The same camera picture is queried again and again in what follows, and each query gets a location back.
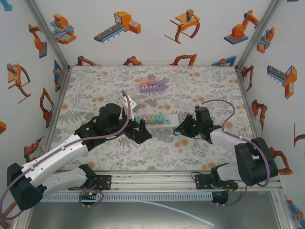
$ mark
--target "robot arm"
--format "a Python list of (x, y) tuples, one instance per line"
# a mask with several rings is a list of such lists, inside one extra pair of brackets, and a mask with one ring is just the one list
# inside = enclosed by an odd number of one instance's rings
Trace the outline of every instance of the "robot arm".
[(213, 125), (209, 110), (206, 107), (195, 107), (196, 120), (192, 115), (187, 115), (180, 126), (174, 129), (175, 134), (180, 133), (186, 137), (201, 139), (210, 144), (215, 144), (236, 154), (237, 164), (224, 164), (212, 169), (211, 176), (215, 184), (227, 180), (241, 180), (249, 186), (259, 184), (266, 180), (267, 168), (262, 156), (252, 144), (255, 143), (263, 152), (269, 166), (270, 177), (278, 174), (277, 166), (266, 142), (260, 138), (236, 138), (232, 134), (221, 129), (219, 125)]
[[(100, 109), (99, 116), (81, 125), (73, 135), (50, 152), (22, 167), (17, 163), (9, 166), (7, 185), (15, 182), (10, 192), (20, 210), (29, 209), (38, 204), (44, 196), (60, 190), (70, 187), (93, 188), (97, 184), (97, 178), (88, 165), (81, 165), (69, 172), (54, 172), (73, 158), (103, 144), (106, 138), (101, 136), (111, 133), (117, 133), (116, 136), (125, 134), (138, 144), (152, 138), (146, 130), (144, 120), (141, 119), (138, 124), (132, 119), (127, 121), (127, 118), (124, 109), (122, 111), (116, 104), (106, 104)], [(15, 179), (23, 173), (25, 174), (16, 182)]]

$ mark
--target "purple block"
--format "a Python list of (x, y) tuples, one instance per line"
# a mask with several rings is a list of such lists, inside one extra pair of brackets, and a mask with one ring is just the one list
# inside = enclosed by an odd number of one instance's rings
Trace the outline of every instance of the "purple block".
[(157, 81), (156, 85), (152, 87), (152, 85), (148, 85), (146, 88), (142, 88), (140, 84), (140, 92), (141, 93), (147, 93), (147, 92), (157, 92), (162, 91), (166, 89), (165, 82), (163, 80)]

